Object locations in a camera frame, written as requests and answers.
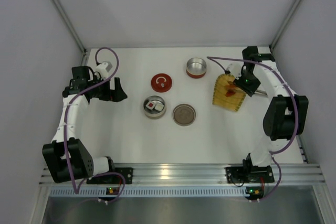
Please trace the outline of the sushi roll red centre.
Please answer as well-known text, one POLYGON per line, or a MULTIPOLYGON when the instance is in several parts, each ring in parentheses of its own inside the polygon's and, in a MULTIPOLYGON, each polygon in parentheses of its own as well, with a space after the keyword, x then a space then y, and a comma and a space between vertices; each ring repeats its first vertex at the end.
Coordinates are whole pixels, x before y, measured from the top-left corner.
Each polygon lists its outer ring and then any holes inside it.
POLYGON ((153 101, 149 101, 149 102, 145 105, 145 107, 146 107, 148 110, 150 110, 150 111, 152 111, 152 110, 155 108, 155 106, 156 106, 156 103, 153 102, 153 101))

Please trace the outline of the sushi roll white centre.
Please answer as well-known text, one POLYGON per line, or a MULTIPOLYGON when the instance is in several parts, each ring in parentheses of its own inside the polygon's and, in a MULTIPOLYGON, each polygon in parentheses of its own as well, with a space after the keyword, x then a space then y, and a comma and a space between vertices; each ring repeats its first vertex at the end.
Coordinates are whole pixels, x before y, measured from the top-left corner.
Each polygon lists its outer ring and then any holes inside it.
POLYGON ((155 109, 156 111, 161 112, 161 111, 163 111, 163 109, 164 109, 164 105, 163 105, 163 104, 160 104, 160 103, 157 103, 157 104, 155 105, 154 109, 155 109))

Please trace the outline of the metal tongs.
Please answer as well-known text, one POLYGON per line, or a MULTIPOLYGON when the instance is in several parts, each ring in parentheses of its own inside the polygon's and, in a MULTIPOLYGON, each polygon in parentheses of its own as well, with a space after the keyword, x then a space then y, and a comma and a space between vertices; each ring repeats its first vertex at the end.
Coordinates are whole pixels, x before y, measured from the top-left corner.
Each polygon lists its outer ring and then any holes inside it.
POLYGON ((266 93, 265 91, 262 91, 262 90, 259 90, 259 89, 257 89, 257 91, 256 91, 255 93, 257 93, 257 94, 261 94, 261 95, 267 95, 267 93, 266 93))

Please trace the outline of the orange carrot piece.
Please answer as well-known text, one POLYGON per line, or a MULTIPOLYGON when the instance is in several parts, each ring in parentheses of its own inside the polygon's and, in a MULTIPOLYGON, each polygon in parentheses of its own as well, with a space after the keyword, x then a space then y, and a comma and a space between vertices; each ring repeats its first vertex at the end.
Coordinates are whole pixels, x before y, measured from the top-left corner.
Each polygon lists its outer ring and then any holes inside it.
POLYGON ((236 89, 237 86, 233 83, 233 82, 230 82, 227 86, 226 86, 227 89, 236 89))

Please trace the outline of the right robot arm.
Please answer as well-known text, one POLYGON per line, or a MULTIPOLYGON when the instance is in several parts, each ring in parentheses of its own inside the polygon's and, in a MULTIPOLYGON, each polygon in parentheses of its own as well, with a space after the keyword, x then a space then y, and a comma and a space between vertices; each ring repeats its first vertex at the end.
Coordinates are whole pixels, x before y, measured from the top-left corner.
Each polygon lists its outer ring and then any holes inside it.
POLYGON ((271 159, 303 132, 309 101, 284 80, 271 53, 261 54, 256 46, 249 46, 242 55, 243 65, 235 73, 234 84, 250 97, 263 87, 270 102, 262 121, 261 143, 243 160, 244 171, 250 174, 266 171, 271 159))

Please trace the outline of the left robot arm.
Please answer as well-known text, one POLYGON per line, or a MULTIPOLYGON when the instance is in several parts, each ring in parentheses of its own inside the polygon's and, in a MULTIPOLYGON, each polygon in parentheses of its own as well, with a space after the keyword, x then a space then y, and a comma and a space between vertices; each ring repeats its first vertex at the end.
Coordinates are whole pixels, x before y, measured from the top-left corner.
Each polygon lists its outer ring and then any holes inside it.
POLYGON ((42 149, 44 160, 56 183, 87 179, 97 174, 114 172, 110 157, 91 156, 81 138, 81 130, 91 99, 121 102, 128 96, 118 77, 114 89, 110 88, 112 64, 104 61, 92 69, 73 67, 69 86, 62 92, 63 109, 55 136, 42 149))

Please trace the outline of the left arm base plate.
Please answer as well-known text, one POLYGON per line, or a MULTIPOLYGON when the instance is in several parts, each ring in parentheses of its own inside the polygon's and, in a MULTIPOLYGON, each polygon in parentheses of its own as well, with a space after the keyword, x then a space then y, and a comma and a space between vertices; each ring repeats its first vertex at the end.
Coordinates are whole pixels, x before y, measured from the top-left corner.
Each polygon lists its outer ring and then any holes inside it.
POLYGON ((125 184, 132 184, 133 180, 133 167, 117 167, 114 173, 118 175, 96 175, 86 180, 87 184, 91 185, 116 185, 123 184, 123 180, 120 177, 122 175, 125 179, 125 184))

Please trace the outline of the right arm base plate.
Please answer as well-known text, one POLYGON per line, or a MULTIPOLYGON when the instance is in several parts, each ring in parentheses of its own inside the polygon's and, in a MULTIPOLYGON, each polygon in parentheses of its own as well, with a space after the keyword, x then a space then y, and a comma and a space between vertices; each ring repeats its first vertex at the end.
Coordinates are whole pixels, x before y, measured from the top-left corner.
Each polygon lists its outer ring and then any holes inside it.
POLYGON ((244 168, 243 166, 226 167, 226 177, 230 184, 247 184, 247 183, 274 183, 275 179, 271 166, 244 168))

